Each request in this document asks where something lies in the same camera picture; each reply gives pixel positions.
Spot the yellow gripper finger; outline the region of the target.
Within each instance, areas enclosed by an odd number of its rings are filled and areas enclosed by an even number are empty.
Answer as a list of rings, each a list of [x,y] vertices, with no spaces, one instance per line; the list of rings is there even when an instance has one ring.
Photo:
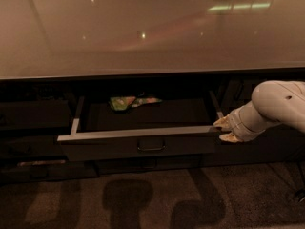
[[[240,142],[242,142],[242,139],[238,138],[233,133],[220,135],[219,139],[221,141],[230,142],[230,143],[240,143]]]
[[[213,125],[215,126],[215,128],[218,128],[223,132],[227,132],[231,130],[231,124],[229,118],[226,116],[219,118]]]

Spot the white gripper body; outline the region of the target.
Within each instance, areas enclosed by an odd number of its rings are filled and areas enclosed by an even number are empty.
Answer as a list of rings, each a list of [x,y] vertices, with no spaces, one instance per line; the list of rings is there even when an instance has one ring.
[[[267,129],[278,126],[278,122],[261,115],[255,107],[240,107],[228,114],[232,133],[242,142],[256,139]]]

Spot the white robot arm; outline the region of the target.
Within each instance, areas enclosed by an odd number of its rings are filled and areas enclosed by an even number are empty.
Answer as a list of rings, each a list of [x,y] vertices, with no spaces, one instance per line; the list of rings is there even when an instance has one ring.
[[[258,84],[251,100],[218,119],[213,125],[230,132],[219,138],[238,143],[256,139],[280,124],[305,133],[305,82],[265,81]]]

